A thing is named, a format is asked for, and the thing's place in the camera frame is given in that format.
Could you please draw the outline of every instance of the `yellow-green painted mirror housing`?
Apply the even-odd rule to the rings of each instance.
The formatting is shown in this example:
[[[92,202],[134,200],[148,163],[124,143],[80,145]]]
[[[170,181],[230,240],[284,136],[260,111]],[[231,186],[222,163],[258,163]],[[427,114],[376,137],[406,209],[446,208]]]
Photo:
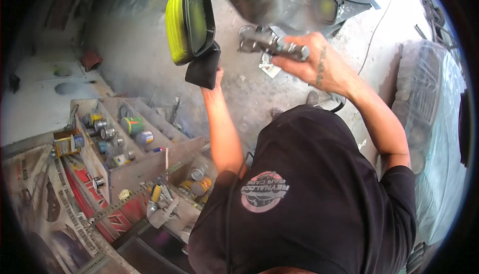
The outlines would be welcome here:
[[[213,45],[216,26],[211,0],[168,0],[165,22],[176,65],[199,58]]]

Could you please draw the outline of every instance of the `reynaldos car care logo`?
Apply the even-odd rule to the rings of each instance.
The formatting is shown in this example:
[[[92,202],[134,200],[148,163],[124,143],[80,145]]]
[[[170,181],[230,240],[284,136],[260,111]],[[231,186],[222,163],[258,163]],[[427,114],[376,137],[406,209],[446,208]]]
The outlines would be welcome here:
[[[266,212],[275,207],[288,190],[289,185],[278,173],[266,171],[241,188],[241,202],[248,211]]]

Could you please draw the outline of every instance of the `tattoo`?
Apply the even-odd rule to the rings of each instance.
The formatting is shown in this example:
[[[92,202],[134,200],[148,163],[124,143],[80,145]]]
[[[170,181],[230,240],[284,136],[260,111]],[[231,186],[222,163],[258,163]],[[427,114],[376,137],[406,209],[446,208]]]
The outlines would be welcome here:
[[[318,75],[316,76],[316,86],[319,87],[319,86],[321,86],[321,85],[323,84],[323,83],[321,82],[322,79],[323,79],[323,76],[322,76],[322,75],[318,74]]]
[[[324,71],[324,65],[323,65],[323,60],[326,58],[326,46],[323,46],[321,54],[320,54],[320,64],[318,65],[318,75],[316,76],[316,86],[319,87],[321,86],[322,80],[323,80],[323,73]]]

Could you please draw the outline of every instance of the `plastic sheet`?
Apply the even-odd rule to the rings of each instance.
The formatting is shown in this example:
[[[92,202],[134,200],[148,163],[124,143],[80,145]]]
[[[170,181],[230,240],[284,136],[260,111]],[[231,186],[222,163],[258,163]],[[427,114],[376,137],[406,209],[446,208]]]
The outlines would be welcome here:
[[[452,55],[427,41],[403,45],[392,111],[408,139],[416,174],[418,232],[426,244],[444,239],[462,198],[458,117],[466,84]]]

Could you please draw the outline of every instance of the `black t-shirt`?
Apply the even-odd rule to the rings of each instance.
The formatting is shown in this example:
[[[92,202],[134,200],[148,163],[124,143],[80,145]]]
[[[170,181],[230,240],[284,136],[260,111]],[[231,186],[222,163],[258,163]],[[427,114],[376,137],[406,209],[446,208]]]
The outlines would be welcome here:
[[[231,172],[221,173],[189,239],[198,274],[225,273]],[[416,237],[414,174],[380,182],[337,115],[298,106],[265,127],[231,205],[234,274],[287,266],[320,274],[396,274]]]

